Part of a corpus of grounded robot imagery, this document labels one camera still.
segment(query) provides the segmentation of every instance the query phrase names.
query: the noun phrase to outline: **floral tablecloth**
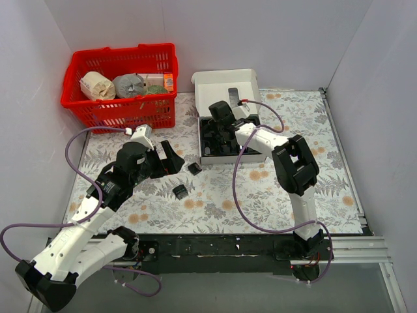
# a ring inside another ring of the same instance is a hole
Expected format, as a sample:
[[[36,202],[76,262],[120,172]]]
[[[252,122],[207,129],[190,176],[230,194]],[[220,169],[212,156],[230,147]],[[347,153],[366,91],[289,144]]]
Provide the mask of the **floral tablecloth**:
[[[315,203],[319,220],[332,233],[361,233],[357,204],[320,93],[271,89],[261,94],[263,101],[283,117],[283,135],[303,135],[317,160],[320,175]],[[186,161],[181,172],[141,183],[99,232],[124,225],[137,233],[257,233],[235,207],[231,190],[233,164],[203,166],[196,176],[188,171],[187,165],[199,162],[194,94],[180,93],[175,105],[176,126],[153,130],[151,140],[159,152],[162,151],[159,142],[170,141]],[[280,128],[267,109],[261,108],[259,116],[263,124]],[[105,164],[115,159],[127,140],[123,134],[92,134],[81,171],[95,178]],[[184,184],[189,192],[181,201],[172,193],[179,184]],[[88,187],[81,177],[76,178],[66,218],[74,214]],[[277,182],[271,160],[241,165],[237,194],[245,214],[257,225],[275,230],[293,226],[291,202]]]

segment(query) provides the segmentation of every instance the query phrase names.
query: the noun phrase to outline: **white corner wall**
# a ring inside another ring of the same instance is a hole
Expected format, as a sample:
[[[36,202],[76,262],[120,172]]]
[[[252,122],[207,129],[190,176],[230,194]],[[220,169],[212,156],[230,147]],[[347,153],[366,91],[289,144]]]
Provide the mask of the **white corner wall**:
[[[365,214],[417,312],[417,2],[374,1],[328,98]]]
[[[81,125],[61,108],[71,51],[43,0],[6,0],[0,10],[0,228],[17,222],[61,222],[74,182],[67,140]],[[79,162],[83,140],[75,142]],[[9,248],[31,259],[56,230],[15,229]],[[31,298],[0,248],[0,311],[26,312]]]
[[[254,68],[260,87],[326,87],[371,0],[45,0],[74,52],[173,42],[198,70]]]

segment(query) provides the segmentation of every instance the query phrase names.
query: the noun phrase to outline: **open box lid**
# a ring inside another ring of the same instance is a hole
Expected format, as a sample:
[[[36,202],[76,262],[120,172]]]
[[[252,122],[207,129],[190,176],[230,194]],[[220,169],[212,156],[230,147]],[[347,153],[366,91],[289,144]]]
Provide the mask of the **open box lid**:
[[[195,85],[195,107],[200,117],[211,117],[209,106],[218,101],[224,100],[232,108],[238,99],[261,101],[256,72],[250,68],[195,72],[191,82]],[[248,106],[250,114],[258,114],[259,105]]]

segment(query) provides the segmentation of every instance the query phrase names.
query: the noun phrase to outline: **red plastic basket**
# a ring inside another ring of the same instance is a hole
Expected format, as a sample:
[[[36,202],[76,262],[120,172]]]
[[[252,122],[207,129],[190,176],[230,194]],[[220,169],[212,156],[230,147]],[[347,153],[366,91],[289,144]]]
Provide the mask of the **red plastic basket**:
[[[89,71],[101,73],[109,80],[129,73],[172,73],[174,90],[162,95],[137,96],[114,100],[89,100],[79,80]],[[175,126],[178,61],[173,44],[140,44],[136,48],[78,51],[66,70],[61,104],[70,109],[87,127],[110,126],[135,128],[148,124],[152,128]],[[109,132],[94,131],[96,134]]]

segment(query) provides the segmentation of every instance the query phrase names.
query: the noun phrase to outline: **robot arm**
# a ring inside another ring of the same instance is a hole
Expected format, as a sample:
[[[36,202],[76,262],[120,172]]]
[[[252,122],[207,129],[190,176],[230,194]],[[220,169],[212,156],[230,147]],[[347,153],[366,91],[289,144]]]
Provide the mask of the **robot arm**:
[[[76,288],[105,264],[118,258],[132,260],[137,256],[139,238],[123,226],[111,231],[100,244],[81,252],[99,227],[113,216],[133,194],[135,186],[146,178],[176,174],[184,160],[175,154],[168,141],[162,142],[166,159],[160,160],[149,140],[151,128],[138,127],[131,141],[118,151],[115,162],[104,166],[96,179],[103,202],[96,214],[79,224],[98,205],[98,191],[91,186],[76,214],[73,226],[63,228],[55,239],[30,262],[22,260],[15,272],[23,285],[52,312],[62,309]]]
[[[246,105],[240,103],[231,109],[224,101],[210,106],[213,120],[228,126],[234,132],[237,142],[243,146],[256,126],[245,118],[249,112]],[[258,129],[248,144],[274,161],[278,183],[288,192],[293,207],[295,226],[309,220],[316,220],[314,192],[319,167],[305,141],[296,135],[292,138]],[[323,231],[317,224],[308,224],[295,230],[295,237],[306,251],[311,252],[323,240]]]

